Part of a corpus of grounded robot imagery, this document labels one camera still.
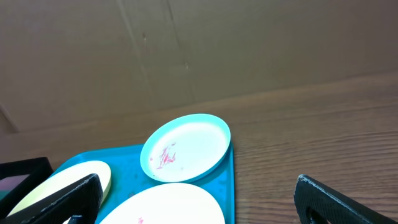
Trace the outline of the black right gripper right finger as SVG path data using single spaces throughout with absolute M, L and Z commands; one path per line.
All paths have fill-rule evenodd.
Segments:
M 303 174 L 297 178 L 294 204 L 302 224 L 397 224 Z

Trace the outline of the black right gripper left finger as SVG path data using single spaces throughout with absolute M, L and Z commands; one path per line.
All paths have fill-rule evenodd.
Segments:
M 1 220 L 1 224 L 94 224 L 103 191 L 97 174 L 90 174 Z

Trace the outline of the yellow plate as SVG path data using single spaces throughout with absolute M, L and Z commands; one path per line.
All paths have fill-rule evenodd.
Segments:
M 29 192 L 10 212 L 7 216 L 27 208 L 30 205 L 54 194 L 55 192 L 65 188 L 66 186 L 86 177 L 90 174 L 97 174 L 100 179 L 104 202 L 111 188 L 111 169 L 107 163 L 103 161 L 87 161 L 71 166 L 45 180 L 34 190 Z

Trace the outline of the white plate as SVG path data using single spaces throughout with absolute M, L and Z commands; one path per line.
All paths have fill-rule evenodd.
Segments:
M 203 188 L 162 184 L 144 190 L 110 212 L 101 224 L 225 224 L 221 207 Z

